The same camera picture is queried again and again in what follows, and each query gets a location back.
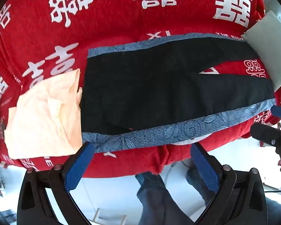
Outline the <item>cream folded cloth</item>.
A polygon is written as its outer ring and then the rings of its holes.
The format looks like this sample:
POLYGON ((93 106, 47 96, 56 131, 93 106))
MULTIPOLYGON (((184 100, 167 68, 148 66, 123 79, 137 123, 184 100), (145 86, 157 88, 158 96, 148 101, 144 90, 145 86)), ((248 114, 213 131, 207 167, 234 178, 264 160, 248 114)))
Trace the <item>cream folded cloth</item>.
POLYGON ((81 148, 80 70, 45 79, 9 108, 4 142, 12 159, 74 155, 81 148))

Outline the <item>black pants with blue trim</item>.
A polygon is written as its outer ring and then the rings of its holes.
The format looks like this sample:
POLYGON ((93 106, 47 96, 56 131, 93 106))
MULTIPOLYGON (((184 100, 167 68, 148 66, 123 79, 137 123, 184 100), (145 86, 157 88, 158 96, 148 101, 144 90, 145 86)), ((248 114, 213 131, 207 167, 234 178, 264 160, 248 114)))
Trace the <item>black pants with blue trim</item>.
POLYGON ((81 132, 95 151, 174 144, 233 127, 276 102, 270 79, 208 74, 257 59, 243 41, 184 34, 90 49, 81 132))

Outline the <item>person legs in jeans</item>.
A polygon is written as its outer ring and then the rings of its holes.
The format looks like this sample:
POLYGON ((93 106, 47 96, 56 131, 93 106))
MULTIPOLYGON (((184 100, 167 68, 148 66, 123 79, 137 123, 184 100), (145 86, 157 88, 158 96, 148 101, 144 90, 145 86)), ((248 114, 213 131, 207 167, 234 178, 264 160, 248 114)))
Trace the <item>person legs in jeans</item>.
POLYGON ((206 183, 206 175, 196 163, 188 169, 187 182, 198 191, 205 210, 193 221, 176 204, 160 175, 150 172, 136 175, 140 184, 137 197, 143 211, 140 224, 281 224, 281 204, 265 196, 260 177, 252 171, 226 171, 217 166, 208 172, 214 191, 206 183))

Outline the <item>red blanket with white characters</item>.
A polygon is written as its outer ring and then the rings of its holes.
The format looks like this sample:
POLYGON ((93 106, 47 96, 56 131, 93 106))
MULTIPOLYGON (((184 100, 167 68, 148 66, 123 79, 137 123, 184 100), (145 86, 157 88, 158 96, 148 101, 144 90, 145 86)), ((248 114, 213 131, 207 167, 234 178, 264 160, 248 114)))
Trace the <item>red blanket with white characters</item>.
MULTIPOLYGON (((67 160, 69 155, 10 158, 4 142, 8 110, 37 83, 77 69, 83 90, 90 49, 186 34, 246 42, 241 35, 263 17, 263 0, 4 1, 0 6, 0 166, 45 171, 67 160)), ((270 79, 258 55, 257 59, 244 62, 222 63, 206 73, 270 79)), ((281 87, 274 91, 274 96, 274 105, 281 106, 281 87)), ((233 127, 196 139, 129 150, 95 151, 85 176, 109 178, 146 171, 158 174, 165 165, 189 158, 193 142, 213 150, 248 137, 254 123, 276 121, 269 109, 233 127)))

